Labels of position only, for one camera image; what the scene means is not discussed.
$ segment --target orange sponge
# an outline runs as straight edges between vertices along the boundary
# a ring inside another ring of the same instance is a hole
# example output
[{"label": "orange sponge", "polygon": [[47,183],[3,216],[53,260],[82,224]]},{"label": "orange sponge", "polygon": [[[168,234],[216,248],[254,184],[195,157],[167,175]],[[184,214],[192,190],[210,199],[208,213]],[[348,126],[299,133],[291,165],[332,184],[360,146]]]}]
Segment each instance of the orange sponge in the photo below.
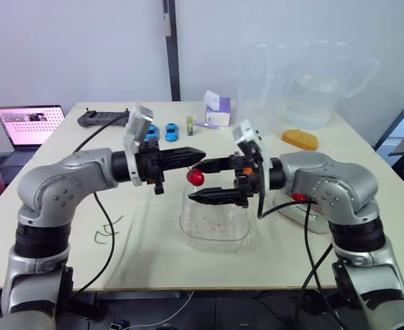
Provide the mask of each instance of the orange sponge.
[{"label": "orange sponge", "polygon": [[299,129],[285,131],[282,140],[304,150],[317,150],[318,148],[317,137]]}]

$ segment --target tissue box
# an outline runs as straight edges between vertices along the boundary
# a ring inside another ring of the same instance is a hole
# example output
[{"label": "tissue box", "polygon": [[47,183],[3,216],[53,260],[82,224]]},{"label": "tissue box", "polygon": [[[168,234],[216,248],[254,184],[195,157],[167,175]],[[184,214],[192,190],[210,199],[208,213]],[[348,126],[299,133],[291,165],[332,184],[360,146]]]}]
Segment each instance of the tissue box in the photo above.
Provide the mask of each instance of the tissue box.
[{"label": "tissue box", "polygon": [[205,112],[205,122],[218,126],[229,126],[231,117],[231,100],[229,98],[220,98],[218,111],[207,107]]}]

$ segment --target robotic arm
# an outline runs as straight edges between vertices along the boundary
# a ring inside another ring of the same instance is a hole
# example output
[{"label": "robotic arm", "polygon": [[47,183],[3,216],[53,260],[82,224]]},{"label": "robotic arm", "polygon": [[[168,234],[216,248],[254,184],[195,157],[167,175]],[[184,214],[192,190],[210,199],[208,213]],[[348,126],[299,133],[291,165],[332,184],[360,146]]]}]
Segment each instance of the robotic arm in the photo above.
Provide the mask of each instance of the robotic arm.
[{"label": "robotic arm", "polygon": [[153,118],[146,108],[131,113],[124,151],[80,151],[25,174],[19,184],[16,243],[10,250],[0,329],[55,329],[54,316],[72,291],[67,267],[68,238],[77,205],[91,193],[135,180],[164,192],[164,171],[191,166],[205,153],[193,148],[160,151],[154,139],[144,142]]},{"label": "robotic arm", "polygon": [[312,151],[269,159],[262,138],[247,122],[235,130],[234,137],[244,156],[207,159],[194,166],[204,173],[234,169],[234,188],[206,188],[189,198],[203,204],[247,207],[248,197],[273,189],[310,197],[329,221],[339,259],[333,271],[340,291],[361,305],[372,329],[404,329],[404,282],[383,233],[373,174]]}]

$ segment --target clear plastic bowl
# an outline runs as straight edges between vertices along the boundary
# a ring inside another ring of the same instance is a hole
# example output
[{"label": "clear plastic bowl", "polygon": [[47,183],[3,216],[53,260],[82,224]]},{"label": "clear plastic bowl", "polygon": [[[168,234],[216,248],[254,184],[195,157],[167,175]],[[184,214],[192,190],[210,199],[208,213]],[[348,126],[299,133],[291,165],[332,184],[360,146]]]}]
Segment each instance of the clear plastic bowl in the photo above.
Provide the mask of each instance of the clear plastic bowl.
[{"label": "clear plastic bowl", "polygon": [[205,205],[192,201],[189,194],[221,186],[186,186],[183,191],[181,229],[186,243],[200,251],[233,252],[241,248],[251,230],[246,209],[235,205]]}]

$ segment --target white tabletop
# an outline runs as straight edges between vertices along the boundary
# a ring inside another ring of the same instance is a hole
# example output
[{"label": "white tabletop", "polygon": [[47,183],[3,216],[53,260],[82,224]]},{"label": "white tabletop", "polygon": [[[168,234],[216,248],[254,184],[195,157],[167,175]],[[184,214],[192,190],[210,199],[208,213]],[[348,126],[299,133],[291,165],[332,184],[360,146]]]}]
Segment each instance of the white tabletop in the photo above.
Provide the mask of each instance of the white tabletop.
[{"label": "white tabletop", "polygon": [[[230,128],[209,130],[197,128],[195,135],[186,135],[186,116],[203,119],[200,102],[143,103],[155,114],[160,130],[161,149],[193,146],[208,157],[226,156],[237,150]],[[98,111],[123,111],[131,104],[77,104],[58,130],[39,149],[35,157],[19,173],[0,197],[0,287],[3,285],[8,250],[14,243],[16,214],[21,205],[16,195],[20,177],[29,169],[51,164],[70,154],[95,128],[84,129],[76,119],[85,107]],[[179,125],[177,142],[166,142],[164,127],[168,122]],[[112,126],[98,135],[85,148],[122,149],[122,127]],[[377,201],[386,234],[391,238],[404,277],[404,183],[392,169],[338,115],[325,129],[314,131],[319,138],[319,151],[337,161],[355,162],[371,170],[379,182]],[[272,156],[299,149],[285,144],[276,136],[265,137]],[[124,216],[115,225],[115,255],[108,270],[92,286],[94,290],[123,289],[288,289],[301,286],[310,271],[304,249],[302,226],[272,214],[264,219],[252,217],[253,230],[244,248],[237,252],[200,252],[186,245],[179,215],[182,190],[186,185],[186,169],[165,173],[165,193],[154,195],[152,186],[134,187],[128,182],[118,188],[99,192],[112,220]],[[224,173],[231,178],[232,173]],[[257,198],[251,199],[249,212],[256,213]],[[97,231],[105,233],[106,219],[92,197],[79,206],[72,223],[68,264],[74,267],[74,287],[81,287],[102,267],[109,249],[110,237],[94,242]],[[315,260],[330,243],[328,234],[310,233]],[[331,254],[319,270],[322,284],[335,286]]]}]

